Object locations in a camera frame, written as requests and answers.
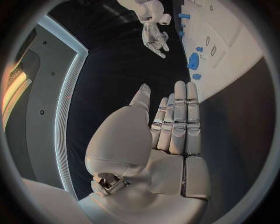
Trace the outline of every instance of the blue object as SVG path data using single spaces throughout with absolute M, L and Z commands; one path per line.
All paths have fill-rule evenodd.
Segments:
M 199 56 L 197 53 L 192 53 L 189 57 L 189 64 L 187 65 L 187 68 L 192 70 L 197 70 L 199 66 Z
M 187 19 L 190 19 L 190 14 L 181 14 L 181 13 L 179 13 L 178 16 L 179 16 L 179 18 L 187 18 Z
M 185 33 L 183 31 L 179 31 L 179 36 L 184 36 Z
M 199 80 L 199 79 L 201 78 L 201 76 L 202 76 L 202 75 L 197 74 L 197 73 L 196 73 L 196 74 L 193 74 L 193 79 L 194 79 L 194 80 Z
M 203 47 L 197 47 L 196 50 L 199 52 L 203 52 Z

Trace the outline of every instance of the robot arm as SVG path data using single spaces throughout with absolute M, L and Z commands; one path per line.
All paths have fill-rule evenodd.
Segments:
M 160 50 L 169 51 L 166 44 L 168 35 L 166 32 L 161 33 L 157 23 L 169 25 L 171 16 L 164 14 L 164 8 L 158 0 L 117 0 L 119 4 L 129 10 L 133 10 L 139 21 L 143 24 L 142 39 L 144 45 L 158 56 L 165 58 Z

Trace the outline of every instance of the white robotic arm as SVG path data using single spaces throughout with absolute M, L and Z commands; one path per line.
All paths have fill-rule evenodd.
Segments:
M 129 10 L 133 10 L 139 21 L 143 24 L 142 39 L 146 47 L 156 53 L 158 56 L 165 58 L 160 50 L 163 48 L 169 51 L 166 44 L 168 34 L 161 33 L 157 27 L 157 23 L 161 25 L 169 25 L 171 16 L 164 14 L 164 7 L 158 0 L 117 0 L 119 4 Z

